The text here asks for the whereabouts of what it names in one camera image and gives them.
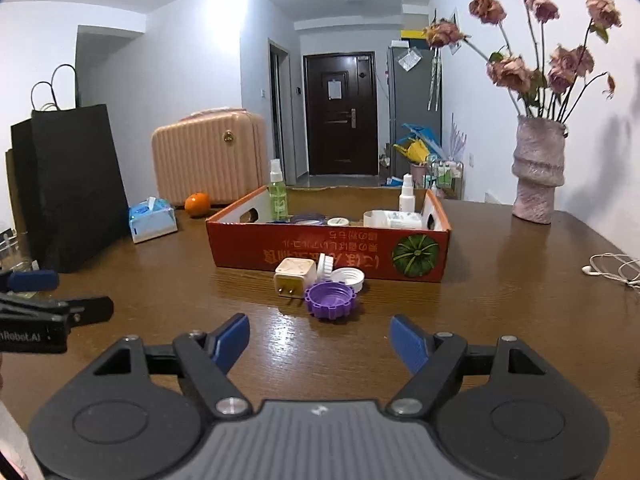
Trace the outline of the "cream wall plug charger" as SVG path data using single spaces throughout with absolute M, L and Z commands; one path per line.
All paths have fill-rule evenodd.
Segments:
M 281 297 L 303 299 L 317 279 L 317 263 L 311 259 L 288 257 L 273 274 L 274 289 Z

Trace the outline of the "purple ribbed cap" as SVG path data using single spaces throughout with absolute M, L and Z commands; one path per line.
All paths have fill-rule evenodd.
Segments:
M 315 318 L 346 318 L 356 307 L 357 294 L 343 283 L 322 282 L 310 286 L 304 296 L 308 312 Z

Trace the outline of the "white jar lid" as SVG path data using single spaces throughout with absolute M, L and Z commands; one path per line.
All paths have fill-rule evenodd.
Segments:
M 356 294 L 362 289 L 366 277 L 357 268 L 339 268 L 332 271 L 330 280 L 335 283 L 342 283 L 349 286 Z

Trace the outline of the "large white labelled jar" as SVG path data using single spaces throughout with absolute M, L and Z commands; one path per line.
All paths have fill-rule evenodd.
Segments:
M 370 210 L 363 214 L 363 226 L 372 229 L 422 230 L 424 222 L 416 212 Z

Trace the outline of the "green spray bottle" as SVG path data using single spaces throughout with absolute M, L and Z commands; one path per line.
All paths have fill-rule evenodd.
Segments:
M 288 193 L 278 158 L 270 160 L 268 192 L 272 220 L 288 220 Z

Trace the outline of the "small white spray bottle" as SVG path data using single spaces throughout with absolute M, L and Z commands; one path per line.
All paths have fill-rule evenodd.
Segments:
M 401 192 L 399 195 L 399 211 L 412 214 L 416 211 L 416 196 L 414 195 L 413 178 L 411 174 L 402 177 Z

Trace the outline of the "blue rimmed round mirror lid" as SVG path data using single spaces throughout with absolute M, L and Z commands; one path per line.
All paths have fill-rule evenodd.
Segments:
M 296 226 L 325 226 L 326 216 L 324 214 L 293 214 L 290 218 L 292 224 Z

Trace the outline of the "small white round lid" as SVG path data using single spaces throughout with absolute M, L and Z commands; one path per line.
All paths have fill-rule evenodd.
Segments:
M 326 220 L 328 226 L 348 226 L 349 220 L 343 217 L 334 217 Z

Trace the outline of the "black paper bag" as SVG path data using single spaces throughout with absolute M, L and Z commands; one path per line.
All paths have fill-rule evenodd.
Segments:
M 75 272 L 129 231 L 128 202 L 104 104 L 63 110 L 51 99 L 11 127 L 18 203 L 32 258 Z

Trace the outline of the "blue tissue box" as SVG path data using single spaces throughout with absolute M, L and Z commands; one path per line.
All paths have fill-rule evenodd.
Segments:
M 129 229 L 134 244 L 175 233 L 175 209 L 167 200 L 151 196 L 129 208 Z

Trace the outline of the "orange fruit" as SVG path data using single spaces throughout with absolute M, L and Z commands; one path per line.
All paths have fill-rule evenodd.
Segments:
M 212 209 L 212 204 L 206 193 L 198 192 L 186 198 L 183 209 L 190 218 L 202 218 L 209 214 L 209 211 Z

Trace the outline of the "red cardboard box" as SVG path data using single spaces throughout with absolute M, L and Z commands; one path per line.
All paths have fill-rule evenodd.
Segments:
M 296 226 L 271 219 L 268 188 L 242 197 L 206 220 L 216 266 L 273 271 L 285 258 L 334 258 L 337 268 L 358 268 L 367 278 L 438 283 L 446 268 L 450 222 L 429 190 L 416 191 L 422 230 L 372 229 L 363 214 L 390 210 L 398 188 L 289 188 L 290 214 L 343 217 L 348 226 Z

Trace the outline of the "pink ribbed suitcase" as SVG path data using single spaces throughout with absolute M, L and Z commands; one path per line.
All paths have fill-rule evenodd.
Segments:
M 195 193 L 231 204 L 266 184 L 264 118 L 244 108 L 211 108 L 157 128 L 151 148 L 157 191 L 181 206 Z

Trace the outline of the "yellow watering can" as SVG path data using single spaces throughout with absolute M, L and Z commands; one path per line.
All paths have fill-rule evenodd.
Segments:
M 401 144 L 395 143 L 394 149 L 413 165 L 425 165 L 430 157 L 430 150 L 421 139 L 409 139 Z

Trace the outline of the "pink textured vase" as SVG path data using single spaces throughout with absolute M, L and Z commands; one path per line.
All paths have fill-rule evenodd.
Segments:
M 566 128 L 554 120 L 518 116 L 512 174 L 518 179 L 512 214 L 550 224 L 555 189 L 564 184 Z

